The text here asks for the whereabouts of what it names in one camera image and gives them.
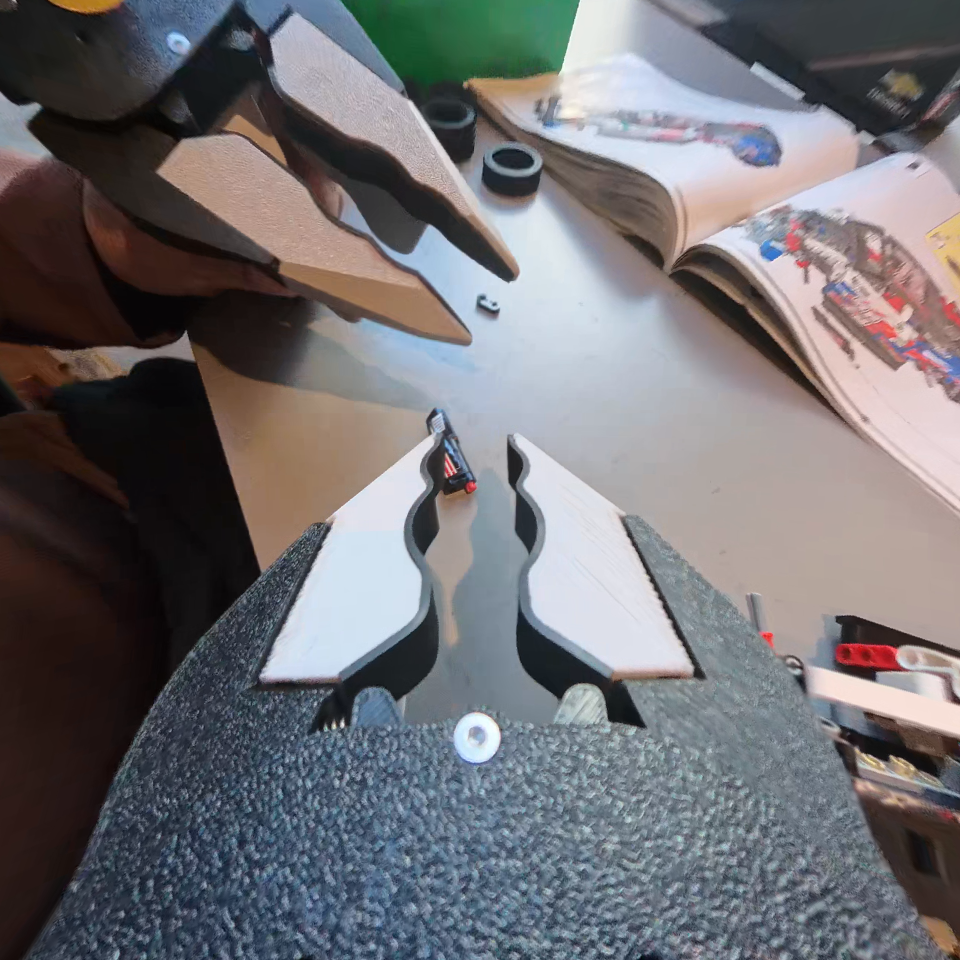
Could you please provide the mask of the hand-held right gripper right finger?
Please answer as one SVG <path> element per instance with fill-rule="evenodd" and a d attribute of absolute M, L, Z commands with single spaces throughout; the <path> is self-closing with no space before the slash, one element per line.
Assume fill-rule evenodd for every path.
<path fill-rule="evenodd" d="M 632 540 L 626 513 L 521 434 L 507 440 L 517 650 L 543 687 L 692 679 L 695 662 Z"/>

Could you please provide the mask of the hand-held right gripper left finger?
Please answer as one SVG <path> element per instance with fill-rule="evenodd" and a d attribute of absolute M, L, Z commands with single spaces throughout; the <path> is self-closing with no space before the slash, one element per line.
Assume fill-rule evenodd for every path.
<path fill-rule="evenodd" d="M 402 699 L 434 666 L 439 619 L 426 552 L 439 530 L 439 437 L 424 438 L 321 526 L 258 674 L 263 688 L 379 687 Z"/>

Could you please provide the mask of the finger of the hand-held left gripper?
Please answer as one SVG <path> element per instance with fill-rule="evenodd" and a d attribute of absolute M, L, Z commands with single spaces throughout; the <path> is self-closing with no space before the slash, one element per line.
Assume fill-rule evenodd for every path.
<path fill-rule="evenodd" d="M 354 199 L 379 240 L 410 253 L 428 226 L 499 279 L 518 278 L 517 259 L 414 102 L 301 13 L 269 44 L 290 137 L 343 186 L 362 186 Z"/>
<path fill-rule="evenodd" d="M 307 186 L 245 136 L 181 140 L 162 180 L 265 251 L 278 278 L 342 316 L 467 346 L 473 335 L 415 270 L 330 218 Z"/>

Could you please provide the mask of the black striped toy brick panel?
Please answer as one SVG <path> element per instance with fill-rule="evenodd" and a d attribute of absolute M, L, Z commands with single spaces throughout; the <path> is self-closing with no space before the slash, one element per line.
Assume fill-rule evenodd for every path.
<path fill-rule="evenodd" d="M 474 494 L 476 478 L 448 413 L 442 408 L 433 409 L 426 416 L 426 426 L 430 433 L 441 437 L 444 453 L 442 494 L 446 497 Z"/>

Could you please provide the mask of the person's left forearm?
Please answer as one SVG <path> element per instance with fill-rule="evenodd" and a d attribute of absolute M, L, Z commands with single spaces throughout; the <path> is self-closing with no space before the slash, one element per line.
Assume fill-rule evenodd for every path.
<path fill-rule="evenodd" d="M 112 273 L 90 240 L 83 193 L 65 164 L 1 151 L 1 340 L 79 350 L 180 339 L 201 299 L 147 293 Z"/>

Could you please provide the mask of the grey desk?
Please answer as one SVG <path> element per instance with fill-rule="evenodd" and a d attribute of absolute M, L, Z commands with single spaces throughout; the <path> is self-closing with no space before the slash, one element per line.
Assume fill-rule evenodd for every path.
<path fill-rule="evenodd" d="M 503 283 L 436 231 L 406 263 L 472 331 L 461 347 L 313 303 L 225 296 L 193 326 L 254 551 L 269 566 L 450 414 L 478 489 L 438 498 L 428 562 L 438 659 L 406 714 L 487 707 L 550 719 L 516 649 L 506 441 L 518 432 L 648 522 L 743 609 L 762 595 L 776 649 L 828 666 L 836 615 L 958 648 L 958 517 L 804 383 L 545 176 L 517 202 L 462 172 L 521 274 Z M 475 308 L 478 295 L 499 316 Z"/>

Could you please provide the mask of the person's left hand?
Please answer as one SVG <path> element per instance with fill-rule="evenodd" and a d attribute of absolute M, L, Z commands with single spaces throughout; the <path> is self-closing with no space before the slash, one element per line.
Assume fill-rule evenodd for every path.
<path fill-rule="evenodd" d="M 120 282 L 170 297 L 246 292 L 280 298 L 294 293 L 257 264 L 189 252 L 137 226 L 91 184 L 82 190 L 82 219 L 93 250 Z"/>

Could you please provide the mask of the black rubber toy tyre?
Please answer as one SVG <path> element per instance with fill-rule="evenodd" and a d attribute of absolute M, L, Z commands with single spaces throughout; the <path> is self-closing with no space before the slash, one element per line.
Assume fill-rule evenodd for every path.
<path fill-rule="evenodd" d="M 404 86 L 451 161 L 468 161 L 474 154 L 476 141 L 474 93 L 453 80 L 425 85 L 414 78 L 405 78 Z"/>
<path fill-rule="evenodd" d="M 484 153 L 482 183 L 498 196 L 525 198 L 538 191 L 543 169 L 536 150 L 522 142 L 505 142 Z"/>

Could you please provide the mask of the green plastic bin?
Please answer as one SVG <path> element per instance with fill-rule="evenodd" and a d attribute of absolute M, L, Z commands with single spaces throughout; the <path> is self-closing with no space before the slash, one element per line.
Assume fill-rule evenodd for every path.
<path fill-rule="evenodd" d="M 555 73 L 577 1 L 345 1 L 395 73 L 423 85 Z"/>

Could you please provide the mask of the black garment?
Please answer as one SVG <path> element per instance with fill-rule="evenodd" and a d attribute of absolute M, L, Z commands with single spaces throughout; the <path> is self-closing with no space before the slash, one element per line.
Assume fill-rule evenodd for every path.
<path fill-rule="evenodd" d="M 53 409 L 126 497 L 162 598 L 172 673 L 260 574 L 199 368 L 150 358 L 58 388 Z"/>

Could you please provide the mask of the person's brown shirt torso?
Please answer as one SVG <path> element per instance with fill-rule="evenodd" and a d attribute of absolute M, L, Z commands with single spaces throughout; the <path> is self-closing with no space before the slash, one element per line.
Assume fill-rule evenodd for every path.
<path fill-rule="evenodd" d="M 1 948 L 29 950 L 172 673 L 117 482 L 55 413 L 2 418 Z"/>

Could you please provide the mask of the open instruction booklet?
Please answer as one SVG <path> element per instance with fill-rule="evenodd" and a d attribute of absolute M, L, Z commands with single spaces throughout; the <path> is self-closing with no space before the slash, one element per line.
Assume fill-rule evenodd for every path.
<path fill-rule="evenodd" d="M 722 99 L 636 54 L 466 87 L 552 179 L 749 316 L 958 511 L 959 198 L 934 163 L 858 165 L 852 126 L 826 108 Z"/>

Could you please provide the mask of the partly built toy brick car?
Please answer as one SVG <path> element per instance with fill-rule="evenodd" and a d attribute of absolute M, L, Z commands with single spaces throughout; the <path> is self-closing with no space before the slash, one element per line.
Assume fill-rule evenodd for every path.
<path fill-rule="evenodd" d="M 853 615 L 836 618 L 832 668 L 780 658 L 843 760 L 894 877 L 958 954 L 958 654 Z"/>

